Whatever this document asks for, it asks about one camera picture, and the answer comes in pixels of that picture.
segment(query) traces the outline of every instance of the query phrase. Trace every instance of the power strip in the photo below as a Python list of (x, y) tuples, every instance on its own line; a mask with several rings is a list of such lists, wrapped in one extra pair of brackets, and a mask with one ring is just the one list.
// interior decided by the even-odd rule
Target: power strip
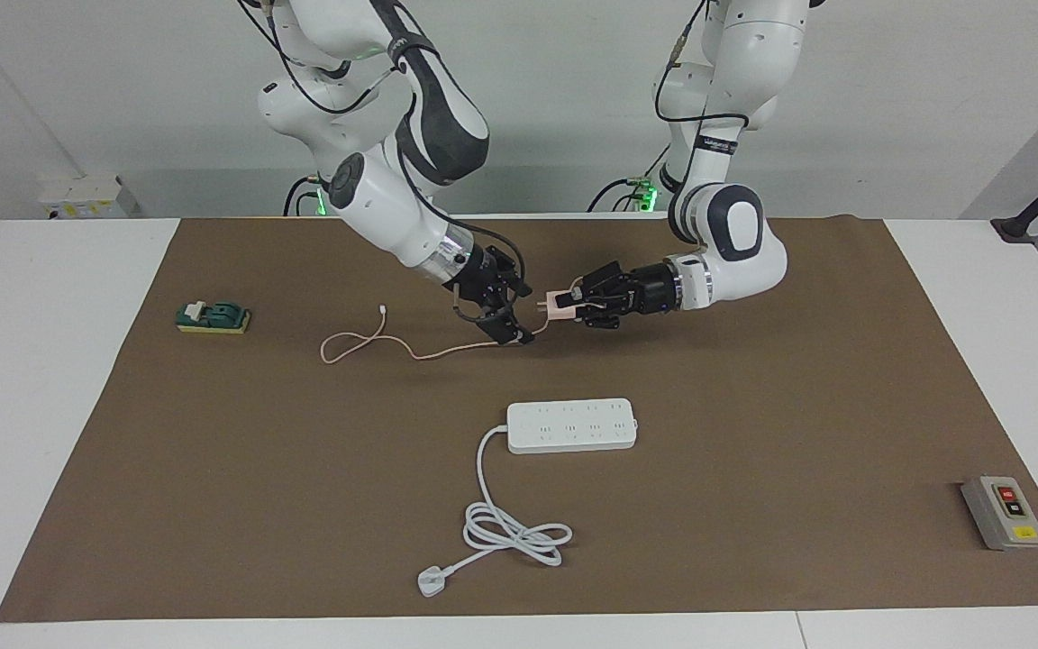
[(626, 399), (540, 401), (508, 407), (511, 453), (613, 451), (635, 444), (638, 423)]

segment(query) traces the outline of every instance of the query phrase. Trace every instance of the cable tip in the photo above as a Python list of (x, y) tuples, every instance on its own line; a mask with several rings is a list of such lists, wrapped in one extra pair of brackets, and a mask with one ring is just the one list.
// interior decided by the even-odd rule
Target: cable tip
[(443, 568), (432, 566), (419, 572), (419, 592), (424, 597), (435, 597), (445, 586), (446, 575), (443, 574)]

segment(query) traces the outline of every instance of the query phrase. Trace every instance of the white table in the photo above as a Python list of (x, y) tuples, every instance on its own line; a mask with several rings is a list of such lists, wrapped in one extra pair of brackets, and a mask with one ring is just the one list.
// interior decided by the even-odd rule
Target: white table
[[(0, 222), (0, 600), (176, 225), (177, 221)], [(1038, 254), (1029, 246), (1002, 243), (985, 222), (889, 225), (1038, 483)], [(1020, 331), (1028, 335), (1021, 337)], [(448, 649), (485, 642), (515, 649), (535, 642), (629, 649), (1038, 649), (1038, 606), (0, 625), (0, 646), (60, 649)]]

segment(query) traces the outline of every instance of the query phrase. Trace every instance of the yellow base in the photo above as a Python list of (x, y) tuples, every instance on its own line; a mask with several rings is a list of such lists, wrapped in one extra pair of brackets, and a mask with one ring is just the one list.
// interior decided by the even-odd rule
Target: yellow base
[(184, 324), (176, 324), (175, 327), (184, 333), (230, 333), (230, 335), (242, 335), (247, 332), (247, 325), (250, 325), (250, 310), (243, 317), (243, 327), (238, 329), (219, 329), (215, 327), (187, 327)]

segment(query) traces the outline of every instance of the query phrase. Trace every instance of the white usb cable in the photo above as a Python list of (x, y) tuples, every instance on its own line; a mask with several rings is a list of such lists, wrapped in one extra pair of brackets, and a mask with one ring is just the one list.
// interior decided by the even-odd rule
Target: white usb cable
[[(474, 469), (479, 474), (479, 489), (483, 492), (483, 501), (467, 507), (462, 525), (462, 539), (473, 550), (479, 551), (446, 568), (432, 566), (419, 572), (419, 592), (425, 597), (440, 594), (446, 586), (446, 577), (453, 575), (459, 568), (477, 562), (495, 550), (519, 550), (549, 567), (564, 563), (559, 546), (571, 541), (573, 534), (571, 528), (563, 522), (544, 522), (535, 528), (523, 526), (522, 522), (503, 512), (495, 506), (495, 502), (491, 501), (491, 494), (487, 491), (487, 478), (483, 477), (483, 451), (487, 448), (491, 436), (506, 432), (508, 432), (507, 427), (494, 427), (487, 431), (480, 440), (479, 453), (474, 456)], [(561, 533), (561, 536), (552, 537), (548, 533)]]

